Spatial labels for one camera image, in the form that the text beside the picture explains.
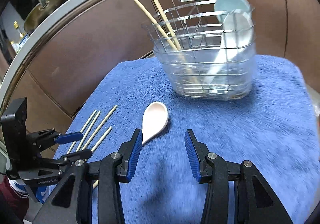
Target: metal screw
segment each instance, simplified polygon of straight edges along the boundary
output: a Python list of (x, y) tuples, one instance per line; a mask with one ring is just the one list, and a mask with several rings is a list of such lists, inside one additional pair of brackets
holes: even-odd
[(117, 159), (119, 157), (120, 157), (120, 153), (118, 153), (118, 152), (114, 152), (114, 153), (111, 154), (111, 158), (112, 159)]
[(82, 159), (76, 160), (76, 166), (80, 167), (82, 166), (84, 161)]
[(218, 156), (217, 156), (216, 153), (210, 152), (210, 153), (208, 154), (208, 157), (209, 157), (210, 159), (216, 159)]
[(245, 161), (243, 162), (243, 165), (246, 166), (246, 167), (251, 167), (251, 166), (252, 166), (252, 162), (249, 161), (249, 160), (245, 160)]

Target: wire dish rack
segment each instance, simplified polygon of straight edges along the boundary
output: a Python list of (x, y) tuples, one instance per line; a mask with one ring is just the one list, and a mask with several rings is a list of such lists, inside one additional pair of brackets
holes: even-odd
[(144, 27), (175, 92), (218, 100), (247, 95), (256, 76), (252, 9), (213, 11), (216, 0), (171, 1), (173, 7), (164, 11), (167, 21), (158, 13), (159, 25)]

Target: light blue bowl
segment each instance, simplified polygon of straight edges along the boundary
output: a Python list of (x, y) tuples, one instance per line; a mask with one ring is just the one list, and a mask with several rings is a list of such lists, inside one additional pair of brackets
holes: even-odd
[[(233, 11), (242, 10), (247, 12), (251, 18), (251, 6), (247, 0), (216, 0), (214, 4), (214, 11)], [(225, 15), (217, 15), (220, 23), (225, 19)]]

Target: fuzzy blue cloth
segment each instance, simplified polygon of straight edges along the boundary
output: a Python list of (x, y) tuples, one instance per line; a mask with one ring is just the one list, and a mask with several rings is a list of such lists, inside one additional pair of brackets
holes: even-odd
[[(151, 102), (161, 101), (169, 111), (165, 130), (143, 146), (134, 178), (121, 184), (127, 224), (200, 222), (207, 184), (198, 184), (192, 176), (184, 145), (188, 128), (225, 160), (251, 160), (294, 224), (308, 217), (319, 183), (319, 142), (311, 100), (300, 71), (291, 62), (274, 56), (256, 56), (256, 60), (258, 78), (253, 90), (231, 102), (179, 97), (155, 58), (122, 62), (102, 80), (68, 130), (79, 131), (94, 110), (101, 110), (91, 134), (118, 105), (91, 142), (89, 148), (113, 127), (89, 162), (118, 151), (121, 143), (130, 140), (134, 129), (142, 127), (143, 112)], [(69, 146), (60, 145), (55, 158)], [(233, 183), (229, 184), (228, 223), (233, 223)], [(93, 193), (94, 224), (98, 223), (97, 191)]]

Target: red cloth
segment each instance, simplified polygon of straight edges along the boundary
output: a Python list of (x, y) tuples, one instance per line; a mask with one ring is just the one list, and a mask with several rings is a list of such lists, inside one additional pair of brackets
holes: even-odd
[(23, 218), (27, 214), (27, 210), (29, 208), (29, 198), (20, 198), (11, 188), (7, 176), (4, 176), (3, 183), (0, 184), (0, 192), (16, 216), (23, 221)]

